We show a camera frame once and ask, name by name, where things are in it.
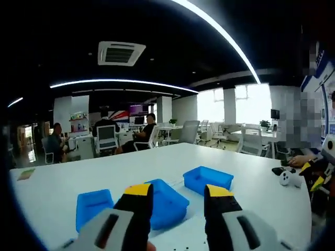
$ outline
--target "ceiling air conditioner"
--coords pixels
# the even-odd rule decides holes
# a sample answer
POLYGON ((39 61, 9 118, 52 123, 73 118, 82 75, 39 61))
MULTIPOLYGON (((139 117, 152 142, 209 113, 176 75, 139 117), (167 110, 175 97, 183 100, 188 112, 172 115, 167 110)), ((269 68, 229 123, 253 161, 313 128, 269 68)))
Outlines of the ceiling air conditioner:
POLYGON ((145 48, 137 43, 102 41, 98 47, 98 65, 133 66, 145 48))

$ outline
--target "computer monitor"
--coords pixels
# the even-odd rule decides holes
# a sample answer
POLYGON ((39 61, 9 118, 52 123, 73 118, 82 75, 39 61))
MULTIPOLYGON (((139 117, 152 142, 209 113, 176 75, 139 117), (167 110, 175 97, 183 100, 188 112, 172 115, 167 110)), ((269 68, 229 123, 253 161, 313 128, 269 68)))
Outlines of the computer monitor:
POLYGON ((100 127, 97 129, 99 131, 99 140, 115 138, 113 127, 100 127))
POLYGON ((271 109, 271 119, 279 119, 279 110, 271 109))
POLYGON ((135 117, 134 124, 144 124, 144 117, 135 117))

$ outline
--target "shelf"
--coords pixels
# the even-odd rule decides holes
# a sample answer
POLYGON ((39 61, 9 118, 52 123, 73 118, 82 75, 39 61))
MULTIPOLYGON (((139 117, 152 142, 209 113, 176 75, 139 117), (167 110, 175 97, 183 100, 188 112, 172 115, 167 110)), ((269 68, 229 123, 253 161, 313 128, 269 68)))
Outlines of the shelf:
POLYGON ((81 118, 81 119, 70 119, 69 121, 77 121, 77 120, 84 120, 84 119, 87 120, 87 118, 81 118))
POLYGON ((85 129, 85 130, 79 130, 79 131, 74 131, 74 132, 71 132, 71 133, 75 133, 75 132, 86 132, 88 131, 88 129, 85 129))

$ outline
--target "blue container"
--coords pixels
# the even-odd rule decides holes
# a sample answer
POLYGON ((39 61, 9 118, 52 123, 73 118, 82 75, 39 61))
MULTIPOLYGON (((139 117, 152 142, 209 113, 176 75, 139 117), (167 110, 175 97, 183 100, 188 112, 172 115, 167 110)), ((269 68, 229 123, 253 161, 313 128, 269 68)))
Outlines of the blue container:
POLYGON ((161 179, 154 179, 146 183, 153 184, 151 228, 159 230, 181 222, 186 215, 189 200, 161 179))
POLYGON ((202 196, 205 193, 205 186, 207 184, 230 190, 231 181, 234 179, 234 176, 231 174, 216 171, 205 166, 194 168, 184 173, 183 176, 185 187, 202 196))
POLYGON ((81 227, 105 208, 113 208, 114 203, 108 189, 81 193, 77 198, 75 229, 79 233, 81 227))

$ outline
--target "wall display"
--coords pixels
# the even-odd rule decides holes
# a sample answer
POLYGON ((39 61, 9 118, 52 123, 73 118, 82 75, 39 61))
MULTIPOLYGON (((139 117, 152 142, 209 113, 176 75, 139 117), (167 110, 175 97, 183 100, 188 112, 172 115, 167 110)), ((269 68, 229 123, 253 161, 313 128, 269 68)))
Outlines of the wall display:
POLYGON ((335 61, 328 57, 327 52, 319 48, 317 70, 315 75, 306 76, 301 91, 322 93, 321 105, 321 140, 328 133, 335 134, 335 109, 332 108, 331 95, 335 91, 335 61))
MULTIPOLYGON (((109 119, 113 119, 118 123, 129 123, 129 112, 128 111, 109 111, 109 119)), ((90 126, 93 127, 94 124, 101 119, 100 112, 92 112, 89 114, 90 126)))

